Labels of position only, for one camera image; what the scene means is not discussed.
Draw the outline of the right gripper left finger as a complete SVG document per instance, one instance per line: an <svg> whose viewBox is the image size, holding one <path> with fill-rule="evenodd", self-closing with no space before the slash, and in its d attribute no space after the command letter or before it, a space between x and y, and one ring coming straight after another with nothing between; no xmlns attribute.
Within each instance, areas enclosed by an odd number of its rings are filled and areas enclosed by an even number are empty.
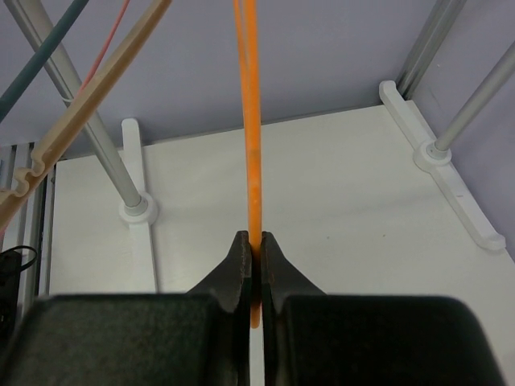
<svg viewBox="0 0 515 386"><path fill-rule="evenodd" d="M247 385L245 231L182 294L62 295L35 303L1 362L4 385Z"/></svg>

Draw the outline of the orange hanger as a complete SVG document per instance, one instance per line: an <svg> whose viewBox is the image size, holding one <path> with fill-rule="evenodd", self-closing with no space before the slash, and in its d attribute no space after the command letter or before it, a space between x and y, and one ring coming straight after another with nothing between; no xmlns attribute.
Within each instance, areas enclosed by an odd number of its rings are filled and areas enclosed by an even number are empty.
<svg viewBox="0 0 515 386"><path fill-rule="evenodd" d="M258 13L255 1L234 1L237 48L241 79L241 103L245 131L248 232L252 256L250 326L261 321L262 242L262 116L258 50Z"/></svg>

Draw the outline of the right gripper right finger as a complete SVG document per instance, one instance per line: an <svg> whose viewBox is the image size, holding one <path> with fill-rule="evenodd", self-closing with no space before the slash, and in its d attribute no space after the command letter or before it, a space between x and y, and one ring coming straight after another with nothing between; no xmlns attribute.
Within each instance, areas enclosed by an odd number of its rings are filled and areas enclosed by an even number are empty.
<svg viewBox="0 0 515 386"><path fill-rule="evenodd" d="M485 333L443 296L326 294L261 245L264 381L268 385L502 385Z"/></svg>

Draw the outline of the beige hanger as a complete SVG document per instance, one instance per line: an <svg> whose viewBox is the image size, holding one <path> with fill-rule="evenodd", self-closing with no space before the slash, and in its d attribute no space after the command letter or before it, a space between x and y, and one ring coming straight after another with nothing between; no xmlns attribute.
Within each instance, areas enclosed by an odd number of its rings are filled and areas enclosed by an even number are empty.
<svg viewBox="0 0 515 386"><path fill-rule="evenodd" d="M16 188L1 191L1 229L9 225L29 195L41 184L50 169L72 144L99 104L133 62L170 5L170 1L160 0L153 1L148 6L106 60L105 65L96 72L65 113L34 147L31 153L31 167L20 167L14 170Z"/></svg>

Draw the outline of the blue hanger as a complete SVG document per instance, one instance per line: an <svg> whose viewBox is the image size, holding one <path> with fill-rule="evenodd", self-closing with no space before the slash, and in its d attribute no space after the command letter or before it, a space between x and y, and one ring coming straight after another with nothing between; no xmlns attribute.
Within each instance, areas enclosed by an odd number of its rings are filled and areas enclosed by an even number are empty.
<svg viewBox="0 0 515 386"><path fill-rule="evenodd" d="M27 61L7 90L1 95L1 121L4 120L39 71L49 61L53 52L60 45L88 2L88 0L75 0L71 3L59 22L51 29L47 38Z"/></svg>

